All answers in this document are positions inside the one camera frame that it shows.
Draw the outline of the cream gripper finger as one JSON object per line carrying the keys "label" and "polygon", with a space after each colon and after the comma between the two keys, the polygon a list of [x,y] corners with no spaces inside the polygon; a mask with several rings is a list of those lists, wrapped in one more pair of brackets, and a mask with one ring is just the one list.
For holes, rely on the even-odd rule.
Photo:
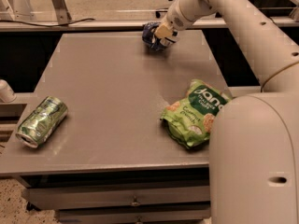
{"label": "cream gripper finger", "polygon": [[173,34],[173,29],[167,22],[162,22],[155,29],[154,34],[158,38],[170,37]]}

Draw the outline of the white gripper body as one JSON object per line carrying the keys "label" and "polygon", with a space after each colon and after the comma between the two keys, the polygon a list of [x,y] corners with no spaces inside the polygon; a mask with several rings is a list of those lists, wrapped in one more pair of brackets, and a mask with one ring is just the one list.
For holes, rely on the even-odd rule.
{"label": "white gripper body", "polygon": [[193,25],[193,22],[188,20],[181,11],[179,0],[176,0],[167,10],[165,23],[168,28],[177,31],[186,30]]}

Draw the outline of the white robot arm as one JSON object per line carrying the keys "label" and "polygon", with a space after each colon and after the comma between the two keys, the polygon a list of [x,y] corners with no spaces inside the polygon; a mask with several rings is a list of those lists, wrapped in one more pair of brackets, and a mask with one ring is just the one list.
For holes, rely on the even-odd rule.
{"label": "white robot arm", "polygon": [[177,0],[157,35],[219,12],[259,79],[214,120],[209,141],[212,224],[299,224],[298,46],[249,0]]}

